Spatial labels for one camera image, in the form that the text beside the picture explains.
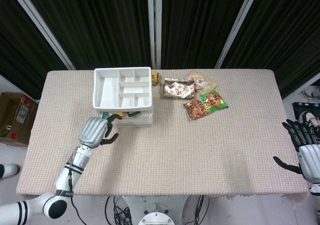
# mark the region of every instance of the silver robotic hand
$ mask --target silver robotic hand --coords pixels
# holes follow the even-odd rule
[[[312,127],[289,119],[286,122],[283,122],[282,125],[291,136],[299,159],[299,166],[288,165],[277,156],[274,156],[273,159],[280,167],[303,175],[320,216],[320,144],[318,144]]]
[[[114,119],[122,118],[117,114],[111,115],[108,119],[90,117],[79,136],[80,145],[74,150],[55,182],[55,194],[49,192],[35,199],[0,206],[1,224],[25,225],[36,214],[44,214],[51,219],[61,217],[67,209],[67,200],[73,197],[73,188],[91,157],[92,149],[99,145],[111,144],[117,139],[118,133],[107,139]]]

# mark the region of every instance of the table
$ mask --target table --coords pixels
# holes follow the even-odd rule
[[[183,103],[153,87],[153,127],[116,128],[116,142],[100,146],[83,172],[78,195],[308,195],[301,175],[273,156],[298,164],[282,127],[286,115],[274,73],[264,69],[159,70],[164,78],[191,71],[210,77],[229,108],[192,120]],[[48,73],[17,193],[55,191],[55,181],[93,109],[92,70]]]

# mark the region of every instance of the cardboard box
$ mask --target cardboard box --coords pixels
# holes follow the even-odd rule
[[[37,110],[38,104],[22,93],[1,93],[0,143],[27,147]]]

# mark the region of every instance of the snack bag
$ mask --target snack bag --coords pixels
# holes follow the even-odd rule
[[[192,119],[198,119],[228,107],[216,91],[203,94],[183,105]]]
[[[190,73],[186,79],[194,79],[195,90],[201,95],[211,92],[217,86],[217,84],[208,77],[194,71]]]

